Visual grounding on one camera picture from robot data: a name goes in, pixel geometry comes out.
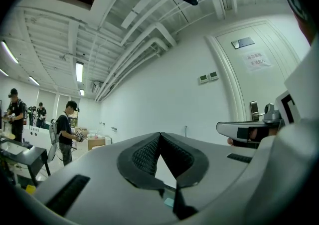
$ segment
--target gray pants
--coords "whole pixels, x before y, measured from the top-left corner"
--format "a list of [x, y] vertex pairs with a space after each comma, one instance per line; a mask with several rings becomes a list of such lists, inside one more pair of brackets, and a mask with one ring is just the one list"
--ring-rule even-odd
[[71, 145], [59, 143], [59, 146], [62, 153], [63, 165], [66, 166], [67, 164], [72, 162]]

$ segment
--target desk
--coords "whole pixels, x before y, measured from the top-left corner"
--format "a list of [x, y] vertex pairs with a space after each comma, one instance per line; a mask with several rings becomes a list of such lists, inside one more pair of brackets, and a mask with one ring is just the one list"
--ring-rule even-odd
[[48, 155], [46, 153], [46, 149], [38, 148], [35, 146], [29, 147], [28, 144], [20, 143], [20, 142], [9, 140], [9, 139], [0, 141], [0, 144], [4, 144], [6, 142], [14, 143], [16, 145], [27, 148], [27, 150], [21, 151], [20, 153], [16, 155], [0, 148], [0, 156], [5, 159], [10, 159], [17, 163], [27, 165], [29, 173], [31, 175], [31, 179], [35, 186], [38, 186], [38, 181], [35, 179], [35, 176], [39, 173], [43, 165], [45, 165], [48, 176], [51, 175], [50, 169], [47, 163]]

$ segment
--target cardboard box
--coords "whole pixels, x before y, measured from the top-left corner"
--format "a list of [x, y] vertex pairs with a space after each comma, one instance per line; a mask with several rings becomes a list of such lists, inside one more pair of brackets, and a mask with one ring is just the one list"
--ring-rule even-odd
[[104, 146], [105, 138], [103, 139], [88, 139], [88, 150], [91, 151], [93, 147]]

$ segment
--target wall switch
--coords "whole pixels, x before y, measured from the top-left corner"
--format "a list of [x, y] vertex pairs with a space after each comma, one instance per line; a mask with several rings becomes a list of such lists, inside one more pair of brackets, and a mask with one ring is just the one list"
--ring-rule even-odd
[[199, 84], [203, 84], [203, 83], [208, 82], [207, 76], [206, 76], [206, 75], [200, 76], [200, 77], [198, 78], [198, 81], [199, 81]]
[[213, 81], [213, 80], [218, 79], [217, 73], [216, 73], [216, 72], [210, 73], [210, 74], [208, 75], [208, 79], [209, 79], [210, 81]]

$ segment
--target air vent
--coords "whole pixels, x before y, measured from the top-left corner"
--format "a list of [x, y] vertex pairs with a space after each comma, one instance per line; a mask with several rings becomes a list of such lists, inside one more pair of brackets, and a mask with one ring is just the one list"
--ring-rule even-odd
[[94, 81], [92, 86], [92, 93], [97, 94], [100, 90], [102, 83], [100, 81]]
[[251, 160], [253, 159], [251, 157], [246, 157], [246, 156], [233, 154], [233, 153], [229, 154], [227, 157], [229, 159], [237, 160], [237, 161], [244, 162], [244, 163], [247, 163], [247, 164], [249, 164], [251, 162]]
[[76, 175], [46, 206], [64, 216], [89, 180], [89, 177]]

